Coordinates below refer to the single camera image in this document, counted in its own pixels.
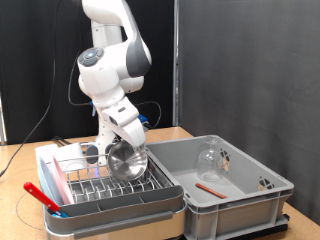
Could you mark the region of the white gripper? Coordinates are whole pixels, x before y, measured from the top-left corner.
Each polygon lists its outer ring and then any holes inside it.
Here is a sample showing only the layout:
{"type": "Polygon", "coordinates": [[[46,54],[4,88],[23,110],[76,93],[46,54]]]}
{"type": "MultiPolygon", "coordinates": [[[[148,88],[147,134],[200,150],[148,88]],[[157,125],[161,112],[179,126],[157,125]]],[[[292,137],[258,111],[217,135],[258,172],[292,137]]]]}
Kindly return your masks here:
{"type": "Polygon", "coordinates": [[[133,147],[139,147],[146,141],[143,125],[138,118],[123,127],[118,127],[116,134],[133,147]]]}

